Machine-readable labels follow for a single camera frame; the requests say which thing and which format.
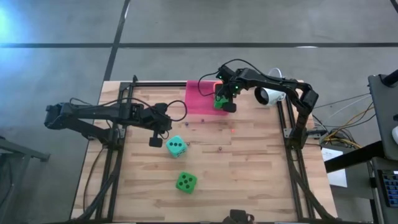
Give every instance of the concrete floor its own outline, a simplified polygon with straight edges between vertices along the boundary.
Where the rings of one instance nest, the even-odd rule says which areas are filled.
[[[0,2],[1,43],[112,43],[124,0]],[[130,3],[121,42],[396,42],[398,13],[389,0],[137,0]],[[45,106],[71,97],[97,103],[111,53],[103,49],[0,48],[0,135],[51,153],[32,161],[14,220],[67,220],[87,141],[43,125]],[[369,92],[367,76],[397,69],[398,48],[119,49],[110,80],[189,80],[243,58],[263,71],[279,67],[320,94],[319,105]],[[231,64],[233,68],[245,66]],[[328,119],[347,101],[316,109],[342,125],[370,98]],[[375,119],[351,128],[362,145],[380,137]],[[335,197],[339,217],[369,221],[367,202]],[[356,207],[352,212],[347,208]]]

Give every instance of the green cube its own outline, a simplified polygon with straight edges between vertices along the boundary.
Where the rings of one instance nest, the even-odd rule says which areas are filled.
[[[187,150],[187,145],[180,136],[170,138],[166,143],[167,149],[174,158],[179,157]]]
[[[222,97],[216,96],[214,98],[214,108],[222,109],[223,108],[223,104],[227,103],[227,102],[228,102],[228,99],[225,98],[224,96],[222,96]]]
[[[178,177],[175,187],[185,193],[192,194],[195,185],[197,184],[197,177],[187,172],[181,172]]]

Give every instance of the dice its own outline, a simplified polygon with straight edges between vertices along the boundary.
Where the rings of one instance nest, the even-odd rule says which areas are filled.
[[[166,146],[174,158],[177,158],[187,150],[187,145],[180,136],[170,138],[167,141]]]
[[[197,184],[197,177],[187,172],[181,172],[178,177],[175,187],[185,193],[192,194],[195,185]]]

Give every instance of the pink mat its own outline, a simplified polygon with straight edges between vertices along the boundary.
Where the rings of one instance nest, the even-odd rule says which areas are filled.
[[[200,91],[203,94],[213,92],[215,81],[201,81]],[[198,91],[198,80],[188,80],[185,90],[185,104],[188,114],[227,115],[228,112],[214,109],[214,95],[202,96]]]

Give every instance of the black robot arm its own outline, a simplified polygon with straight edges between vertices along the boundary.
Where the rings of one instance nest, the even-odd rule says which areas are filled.
[[[240,94],[242,89],[248,90],[252,87],[257,87],[286,93],[298,111],[297,122],[294,129],[290,132],[287,146],[292,149],[302,149],[304,147],[307,140],[305,125],[318,100],[318,94],[312,90],[311,85],[294,79],[287,80],[285,78],[271,77],[249,68],[237,69],[234,72],[226,65],[219,69],[216,77],[223,81],[223,87],[216,92],[216,95],[229,99],[228,103],[224,103],[223,109],[231,113],[236,111],[233,98]],[[300,97],[296,89],[302,90]]]
[[[144,109],[140,103],[115,103],[110,106],[75,105],[59,103],[47,106],[44,125],[49,129],[71,129],[81,133],[87,139],[96,138],[103,144],[117,144],[112,141],[115,133],[111,128],[103,129],[80,119],[104,119],[113,123],[135,126],[154,131],[149,145],[162,147],[163,134],[172,129],[172,120],[165,114],[166,103],[156,103]]]

